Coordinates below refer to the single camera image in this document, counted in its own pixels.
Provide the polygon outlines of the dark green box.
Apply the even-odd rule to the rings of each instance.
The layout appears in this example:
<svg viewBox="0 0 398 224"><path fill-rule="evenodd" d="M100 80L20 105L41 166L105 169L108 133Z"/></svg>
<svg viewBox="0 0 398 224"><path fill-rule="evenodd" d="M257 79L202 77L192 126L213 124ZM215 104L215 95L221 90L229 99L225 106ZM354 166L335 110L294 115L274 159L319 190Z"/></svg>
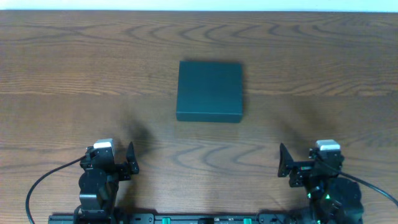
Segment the dark green box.
<svg viewBox="0 0 398 224"><path fill-rule="evenodd" d="M175 114L178 121L239 123L243 118L243 66L181 61Z"/></svg>

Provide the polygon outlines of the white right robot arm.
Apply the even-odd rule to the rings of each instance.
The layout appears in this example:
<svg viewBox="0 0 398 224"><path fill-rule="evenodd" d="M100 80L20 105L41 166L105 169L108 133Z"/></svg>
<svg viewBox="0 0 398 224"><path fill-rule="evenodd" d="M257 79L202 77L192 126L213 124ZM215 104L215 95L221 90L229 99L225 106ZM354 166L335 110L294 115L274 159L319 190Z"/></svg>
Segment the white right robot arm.
<svg viewBox="0 0 398 224"><path fill-rule="evenodd" d="M287 215L284 223L362 223L364 207L359 184L342 178L344 157L332 139L317 140L309 149L310 161L294 161L284 144L279 146L278 177L289 177L291 187L303 187L309 207Z"/></svg>

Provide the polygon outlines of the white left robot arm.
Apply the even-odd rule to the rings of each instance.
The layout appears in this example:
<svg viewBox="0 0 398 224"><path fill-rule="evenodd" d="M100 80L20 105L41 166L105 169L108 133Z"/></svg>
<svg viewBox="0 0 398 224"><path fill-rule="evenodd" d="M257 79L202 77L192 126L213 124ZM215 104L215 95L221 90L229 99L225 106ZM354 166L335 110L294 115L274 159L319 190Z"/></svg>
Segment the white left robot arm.
<svg viewBox="0 0 398 224"><path fill-rule="evenodd" d="M129 143L126 161L114 161L112 139L100 139L86 148L80 161L84 170L78 185L80 206L73 214L73 223L129 223L129 215L115 207L121 181L131 180L139 173L133 143Z"/></svg>

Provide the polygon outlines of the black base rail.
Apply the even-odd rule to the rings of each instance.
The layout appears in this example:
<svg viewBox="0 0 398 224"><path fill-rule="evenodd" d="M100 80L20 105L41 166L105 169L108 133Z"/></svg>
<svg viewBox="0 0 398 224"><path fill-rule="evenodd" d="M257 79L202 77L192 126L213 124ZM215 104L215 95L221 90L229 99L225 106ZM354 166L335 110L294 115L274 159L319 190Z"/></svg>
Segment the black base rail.
<svg viewBox="0 0 398 224"><path fill-rule="evenodd" d="M116 223L116 224L276 224L276 223L325 223L310 215L286 215L260 213L257 215L154 215L151 213L133 213L113 216L100 220L79 215L51 215L48 224L73 223Z"/></svg>

